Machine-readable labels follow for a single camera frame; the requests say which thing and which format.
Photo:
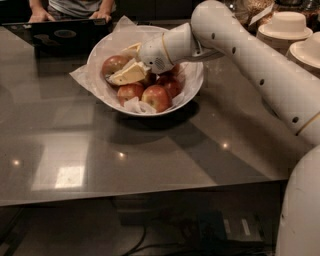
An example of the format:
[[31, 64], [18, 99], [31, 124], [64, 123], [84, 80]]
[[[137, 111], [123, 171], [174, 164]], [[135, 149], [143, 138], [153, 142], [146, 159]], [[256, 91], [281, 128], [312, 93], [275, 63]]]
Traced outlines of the person's right hand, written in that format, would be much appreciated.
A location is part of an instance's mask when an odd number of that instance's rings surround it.
[[54, 17], [44, 9], [35, 9], [32, 11], [29, 19], [30, 23], [54, 21]]

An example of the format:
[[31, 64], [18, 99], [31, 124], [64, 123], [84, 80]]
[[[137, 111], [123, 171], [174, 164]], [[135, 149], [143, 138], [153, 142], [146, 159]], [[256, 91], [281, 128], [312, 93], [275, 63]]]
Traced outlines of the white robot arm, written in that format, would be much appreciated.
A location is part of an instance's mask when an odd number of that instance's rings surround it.
[[286, 126], [313, 148], [289, 178], [275, 256], [320, 256], [320, 80], [250, 35], [224, 4], [206, 0], [191, 20], [135, 46], [137, 57], [109, 81], [123, 85], [148, 72], [225, 55]]

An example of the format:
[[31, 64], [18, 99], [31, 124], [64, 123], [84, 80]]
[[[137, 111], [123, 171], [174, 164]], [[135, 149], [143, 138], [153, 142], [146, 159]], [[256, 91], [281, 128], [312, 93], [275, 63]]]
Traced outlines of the person's left hand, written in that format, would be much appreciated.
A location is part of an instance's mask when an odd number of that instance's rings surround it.
[[106, 23], [111, 21], [111, 16], [108, 13], [102, 12], [102, 11], [96, 11], [94, 12], [89, 19], [104, 19]]

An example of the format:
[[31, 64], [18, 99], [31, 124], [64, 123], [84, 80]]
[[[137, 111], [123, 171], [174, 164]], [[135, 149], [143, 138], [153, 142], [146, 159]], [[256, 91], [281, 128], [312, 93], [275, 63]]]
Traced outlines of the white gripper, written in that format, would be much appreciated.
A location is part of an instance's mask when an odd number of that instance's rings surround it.
[[130, 61], [112, 74], [108, 81], [122, 86], [143, 80], [151, 70], [161, 74], [187, 61], [195, 52], [195, 40], [189, 23], [167, 30], [152, 39], [124, 48], [120, 54]]

